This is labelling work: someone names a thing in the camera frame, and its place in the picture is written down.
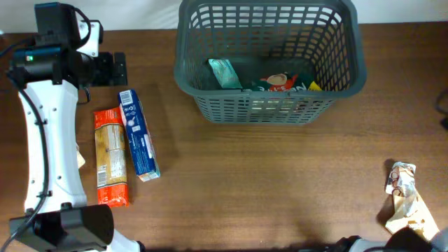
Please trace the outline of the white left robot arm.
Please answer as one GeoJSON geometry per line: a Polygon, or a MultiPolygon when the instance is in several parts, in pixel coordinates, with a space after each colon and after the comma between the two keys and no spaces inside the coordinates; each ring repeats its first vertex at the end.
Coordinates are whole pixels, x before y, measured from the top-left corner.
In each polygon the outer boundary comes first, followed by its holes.
{"type": "Polygon", "coordinates": [[[22,102],[29,155],[25,215],[10,219],[10,239],[36,251],[143,251],[141,242],[115,229],[109,206],[88,205],[77,162],[78,91],[126,85],[124,53],[21,48],[7,77],[22,102]]]}

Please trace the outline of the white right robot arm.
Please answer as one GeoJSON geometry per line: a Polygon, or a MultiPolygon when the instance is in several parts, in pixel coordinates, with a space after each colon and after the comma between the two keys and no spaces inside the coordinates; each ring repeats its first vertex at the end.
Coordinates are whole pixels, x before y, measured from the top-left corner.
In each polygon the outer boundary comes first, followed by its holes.
{"type": "Polygon", "coordinates": [[[447,252],[447,228],[429,241],[416,231],[405,227],[393,234],[388,241],[370,241],[359,236],[340,239],[328,248],[331,252],[447,252]]]}

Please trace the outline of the beige Pantree snack bag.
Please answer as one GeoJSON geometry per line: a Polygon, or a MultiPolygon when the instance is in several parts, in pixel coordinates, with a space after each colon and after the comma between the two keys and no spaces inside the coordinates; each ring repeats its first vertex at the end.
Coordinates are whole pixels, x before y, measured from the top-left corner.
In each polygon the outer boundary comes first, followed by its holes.
{"type": "Polygon", "coordinates": [[[394,214],[385,228],[394,235],[403,228],[410,228],[430,241],[440,231],[429,208],[416,189],[414,164],[395,162],[386,182],[385,192],[393,198],[394,214]]]}

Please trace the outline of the mint green snack wrapper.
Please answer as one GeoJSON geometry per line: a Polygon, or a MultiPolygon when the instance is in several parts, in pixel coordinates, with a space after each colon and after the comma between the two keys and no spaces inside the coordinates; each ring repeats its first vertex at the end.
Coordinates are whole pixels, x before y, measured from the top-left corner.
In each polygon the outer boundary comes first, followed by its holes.
{"type": "Polygon", "coordinates": [[[223,89],[242,89],[238,75],[228,59],[208,59],[208,63],[223,89]]]}

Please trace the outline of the green Nescafe coffee bag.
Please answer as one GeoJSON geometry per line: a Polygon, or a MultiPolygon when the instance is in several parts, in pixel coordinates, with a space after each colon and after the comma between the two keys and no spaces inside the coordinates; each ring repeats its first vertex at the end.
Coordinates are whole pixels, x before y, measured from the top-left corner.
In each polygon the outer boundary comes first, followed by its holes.
{"type": "Polygon", "coordinates": [[[243,86],[243,90],[256,92],[322,91],[312,75],[288,72],[252,80],[243,86]]]}

